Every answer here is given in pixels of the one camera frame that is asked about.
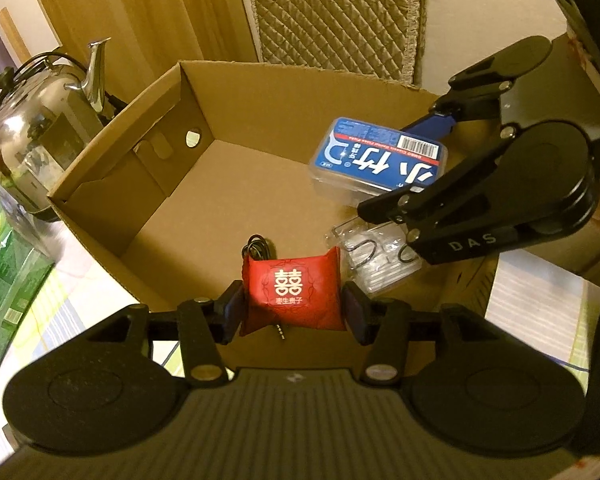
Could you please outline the clear plastic hook package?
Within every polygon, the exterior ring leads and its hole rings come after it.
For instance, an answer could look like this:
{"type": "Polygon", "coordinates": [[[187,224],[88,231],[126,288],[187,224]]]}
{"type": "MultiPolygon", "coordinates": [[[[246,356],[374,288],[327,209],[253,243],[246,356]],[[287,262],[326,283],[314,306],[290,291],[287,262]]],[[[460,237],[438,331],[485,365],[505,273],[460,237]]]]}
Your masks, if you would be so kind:
{"type": "Polygon", "coordinates": [[[371,224],[355,217],[331,228],[326,242],[340,250],[342,275],[367,295],[384,292],[422,268],[422,258],[393,222],[371,224]]]}

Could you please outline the blue label plastic box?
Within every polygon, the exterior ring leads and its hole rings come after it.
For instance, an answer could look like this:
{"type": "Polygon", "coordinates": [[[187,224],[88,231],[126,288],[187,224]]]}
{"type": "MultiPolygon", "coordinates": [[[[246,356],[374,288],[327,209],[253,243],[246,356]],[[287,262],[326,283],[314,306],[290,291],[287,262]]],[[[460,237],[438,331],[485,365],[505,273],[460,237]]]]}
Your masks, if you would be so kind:
{"type": "Polygon", "coordinates": [[[441,139],[339,117],[318,144],[309,173],[317,192],[355,207],[398,188],[422,191],[442,176],[447,158],[441,139]]]}

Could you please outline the red wedding candy packet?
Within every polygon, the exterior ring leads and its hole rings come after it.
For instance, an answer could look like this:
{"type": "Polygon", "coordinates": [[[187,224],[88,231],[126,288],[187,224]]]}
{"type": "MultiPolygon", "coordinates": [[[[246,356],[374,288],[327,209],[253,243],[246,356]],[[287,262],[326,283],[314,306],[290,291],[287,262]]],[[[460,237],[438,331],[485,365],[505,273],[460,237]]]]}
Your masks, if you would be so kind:
{"type": "Polygon", "coordinates": [[[248,310],[240,333],[269,325],[344,330],[340,304],[340,251],[321,256],[256,260],[245,256],[242,280],[248,310]]]}

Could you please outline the large open cardboard box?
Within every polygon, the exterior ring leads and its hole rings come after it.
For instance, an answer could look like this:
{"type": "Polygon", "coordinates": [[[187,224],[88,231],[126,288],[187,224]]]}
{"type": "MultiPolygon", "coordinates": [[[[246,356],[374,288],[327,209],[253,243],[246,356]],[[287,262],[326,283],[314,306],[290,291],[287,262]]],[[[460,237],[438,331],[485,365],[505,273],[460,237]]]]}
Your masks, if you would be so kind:
{"type": "Polygon", "coordinates": [[[401,128],[433,102],[374,76],[181,61],[84,148],[50,201],[132,296],[171,311],[220,296],[253,234],[283,258],[321,255],[326,233],[352,216],[309,174],[330,124],[343,116],[401,128]]]}

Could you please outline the green tissue multipack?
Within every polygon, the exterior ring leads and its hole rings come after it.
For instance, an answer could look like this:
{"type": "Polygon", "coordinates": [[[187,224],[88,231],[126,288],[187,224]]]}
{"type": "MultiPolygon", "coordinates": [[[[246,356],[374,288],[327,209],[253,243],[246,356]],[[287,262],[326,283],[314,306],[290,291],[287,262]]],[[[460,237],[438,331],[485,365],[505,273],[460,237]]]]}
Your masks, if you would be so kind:
{"type": "Polygon", "coordinates": [[[0,367],[53,267],[32,223],[0,188],[0,367]]]}

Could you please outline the stainless steel kettle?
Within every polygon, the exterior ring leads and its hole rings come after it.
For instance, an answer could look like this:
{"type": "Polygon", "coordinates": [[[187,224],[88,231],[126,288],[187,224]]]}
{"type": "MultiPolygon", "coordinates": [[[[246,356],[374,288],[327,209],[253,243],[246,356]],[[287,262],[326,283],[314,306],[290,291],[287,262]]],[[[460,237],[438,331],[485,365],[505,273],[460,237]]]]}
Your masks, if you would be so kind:
{"type": "Polygon", "coordinates": [[[0,73],[0,187],[36,218],[58,219],[48,193],[126,107],[106,91],[106,38],[86,65],[59,50],[0,73]]]}

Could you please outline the wooden door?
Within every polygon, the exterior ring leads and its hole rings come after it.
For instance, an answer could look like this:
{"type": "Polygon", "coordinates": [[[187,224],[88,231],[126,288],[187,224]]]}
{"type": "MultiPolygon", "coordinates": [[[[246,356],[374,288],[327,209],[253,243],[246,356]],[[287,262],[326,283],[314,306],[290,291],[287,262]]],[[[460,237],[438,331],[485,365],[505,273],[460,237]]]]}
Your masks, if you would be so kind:
{"type": "Polygon", "coordinates": [[[106,40],[106,88],[130,102],[180,61],[257,61],[244,0],[38,0],[81,61],[106,40]]]}

